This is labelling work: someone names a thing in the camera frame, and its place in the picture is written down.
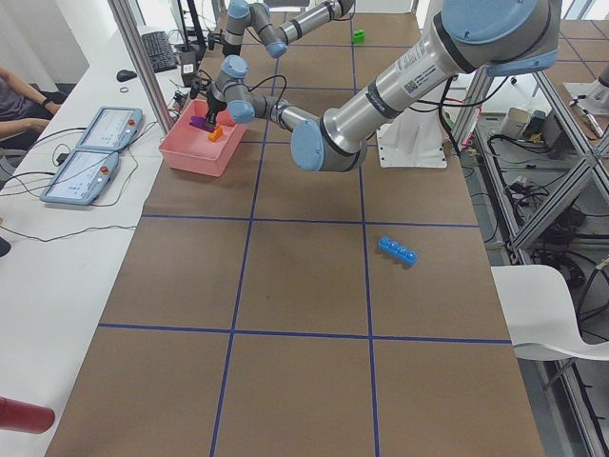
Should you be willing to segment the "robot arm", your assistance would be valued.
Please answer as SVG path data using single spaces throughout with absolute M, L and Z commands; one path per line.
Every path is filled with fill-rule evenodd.
M 267 53 L 277 59 L 285 54 L 291 43 L 327 23 L 342 20 L 354 9 L 355 4 L 355 1 L 347 0 L 322 1 L 312 10 L 275 26 L 265 4 L 230 1 L 226 26 L 222 31 L 208 34 L 208 48 L 221 48 L 223 56 L 240 55 L 244 34 L 251 29 Z
M 291 155 L 307 171 L 350 171 L 366 156 L 366 139 L 429 91 L 457 73 L 485 67 L 493 76 L 546 70 L 556 61 L 559 1 L 446 1 L 420 41 L 366 88 L 323 116 L 246 85 L 249 66 L 239 56 L 246 28 L 253 28 L 273 58 L 316 28 L 344 17 L 351 1 L 324 1 L 276 27 L 267 7 L 232 1 L 227 9 L 220 72 L 206 88 L 208 110 L 198 126 L 216 128 L 227 110 L 237 124 L 265 118 L 291 133 Z

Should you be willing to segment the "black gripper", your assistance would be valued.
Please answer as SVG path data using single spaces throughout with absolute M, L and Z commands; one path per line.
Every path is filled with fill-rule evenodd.
M 218 114 L 227 108 L 224 96 L 219 92 L 212 80 L 193 80 L 190 86 L 189 98 L 194 100 L 201 93 L 205 96 L 207 103 L 206 123 L 208 125 L 216 125 Z
M 210 31 L 206 36 L 207 48 L 221 50 L 224 57 L 240 55 L 243 40 L 242 34 L 235 34 L 228 30 Z

